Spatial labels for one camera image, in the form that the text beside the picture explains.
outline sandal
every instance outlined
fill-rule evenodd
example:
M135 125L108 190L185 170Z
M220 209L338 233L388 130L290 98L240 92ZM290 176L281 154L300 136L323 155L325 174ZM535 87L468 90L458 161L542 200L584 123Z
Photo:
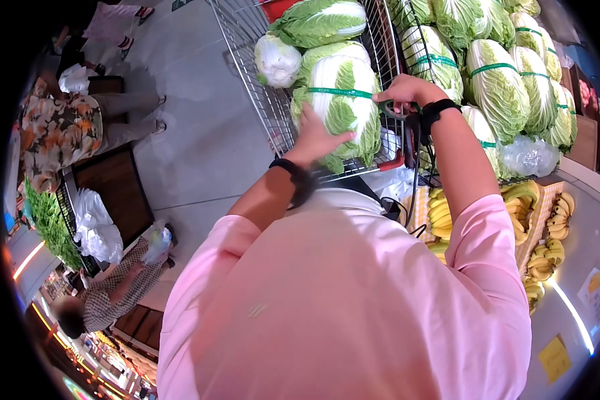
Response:
M152 8L151 11L149 11L149 14L147 14L144 17L140 18L140 21L138 21L138 26L144 24L144 21L146 21L147 18L151 17L154 12L155 12L155 8Z

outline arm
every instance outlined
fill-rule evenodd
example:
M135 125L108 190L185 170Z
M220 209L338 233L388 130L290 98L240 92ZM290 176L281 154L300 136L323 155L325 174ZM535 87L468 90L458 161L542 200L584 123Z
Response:
M435 84L408 75L398 76L389 89L375 95L375 101L393 99L397 104L415 101L420 107L448 96ZM446 109L431 126L436 148L440 181L445 189L451 217L458 215L476 200L500 193L489 160L462 113Z
M283 158L304 169L309 169L312 162L354 137L353 132L330 135L320 117L307 103L303 104L300 132L296 146ZM266 229L273 221L285 215L296 190L290 177L289 172L280 167L271 168L238 199L227 215L243 216L260 230Z

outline light strip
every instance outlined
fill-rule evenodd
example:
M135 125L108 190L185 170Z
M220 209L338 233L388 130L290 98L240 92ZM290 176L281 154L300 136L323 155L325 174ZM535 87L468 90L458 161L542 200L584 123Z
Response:
M104 386L112 389L115 393L119 394L120 396L124 397L125 395L120 393L119 391L117 391L113 386L111 386L110 384L108 384L107 382L104 382Z
M24 267L27 266L27 264L29 263L29 261L31 261L31 259L33 258L33 256L36 255L36 253L42 248L42 246L45 245L45 242L40 242L40 244L33 249L32 252L29 253L29 255L27 256L26 259L24 259L24 261L22 262L22 264L16 269L16 273L13 274L13 279L17 279L17 277L20 275L20 273L22 272L22 270L24 269Z
M33 310L37 313L37 315L40 317L40 319L42 320L42 322L45 324L45 326L47 327L48 330L51 330L51 327L49 326L49 324L47 324L46 320L44 319L44 317L42 316L42 314L40 314L39 309L36 307L36 305L34 303L31 303L31 306L33 307Z
M589 349L589 353L591 355L593 355L593 342L591 341L591 336L589 336L587 327L584 326L584 322L582 322L582 318L580 318L580 316L578 315L576 308L573 306L573 304L571 304L571 302L567 298L567 295L562 291L560 286L558 286L558 283L556 283L556 281L555 281L555 279L553 279L553 277L549 278L547 280L547 283L549 283L551 286L553 286L553 288L555 289L556 292L558 292L558 295L560 295L560 298L562 299L564 304L567 306L569 311L571 311L571 315L576 320L576 324L578 324L578 328L580 329L580 334L582 335L582 338L584 339L584 344Z

